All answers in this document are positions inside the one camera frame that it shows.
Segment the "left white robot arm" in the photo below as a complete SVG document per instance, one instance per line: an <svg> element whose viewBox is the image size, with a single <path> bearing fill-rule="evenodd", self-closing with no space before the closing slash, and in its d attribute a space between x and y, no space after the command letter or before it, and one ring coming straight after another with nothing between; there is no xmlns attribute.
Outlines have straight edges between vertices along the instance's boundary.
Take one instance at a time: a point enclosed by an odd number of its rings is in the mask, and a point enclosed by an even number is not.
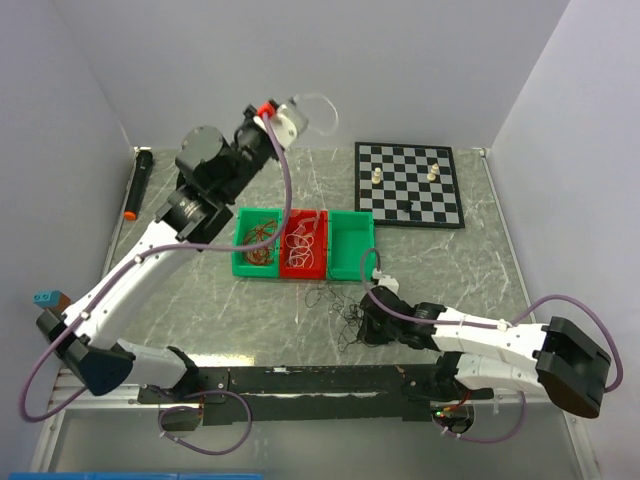
<svg viewBox="0 0 640 480"><path fill-rule="evenodd" d="M295 104L248 107L227 141L215 127L191 130L175 157L175 190L141 238L84 297L36 324L56 356L84 388L105 395L122 384L162 388L176 402L193 397L199 369L176 347L151 348L123 340L134 315L177 269L213 241L232 219L231 205L271 159L308 126Z"/></svg>

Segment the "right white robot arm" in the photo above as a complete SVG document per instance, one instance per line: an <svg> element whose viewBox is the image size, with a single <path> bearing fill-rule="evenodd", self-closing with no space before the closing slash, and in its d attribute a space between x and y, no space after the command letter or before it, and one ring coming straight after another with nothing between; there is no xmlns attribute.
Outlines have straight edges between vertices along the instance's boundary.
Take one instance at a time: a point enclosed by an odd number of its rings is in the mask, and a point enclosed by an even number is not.
<svg viewBox="0 0 640 480"><path fill-rule="evenodd" d="M441 353L436 385L445 397L513 390L545 395L579 417L600 414L611 357L568 319L516 324L430 302L411 306L382 285L363 296L360 308L363 343Z"/></svg>

